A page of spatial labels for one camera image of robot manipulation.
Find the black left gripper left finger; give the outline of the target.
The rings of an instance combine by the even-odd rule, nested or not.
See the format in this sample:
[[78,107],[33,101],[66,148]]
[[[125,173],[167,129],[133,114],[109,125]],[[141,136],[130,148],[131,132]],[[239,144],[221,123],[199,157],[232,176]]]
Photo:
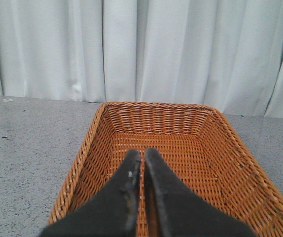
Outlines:
[[128,150],[109,181],[80,208],[44,228],[41,237],[134,237],[140,198],[139,151]]

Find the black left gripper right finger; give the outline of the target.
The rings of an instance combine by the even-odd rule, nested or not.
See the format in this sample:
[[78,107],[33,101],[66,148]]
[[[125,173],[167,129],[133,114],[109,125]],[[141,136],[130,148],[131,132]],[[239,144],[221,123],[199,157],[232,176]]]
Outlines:
[[190,190],[155,148],[145,152],[144,195],[151,237],[253,237],[245,223]]

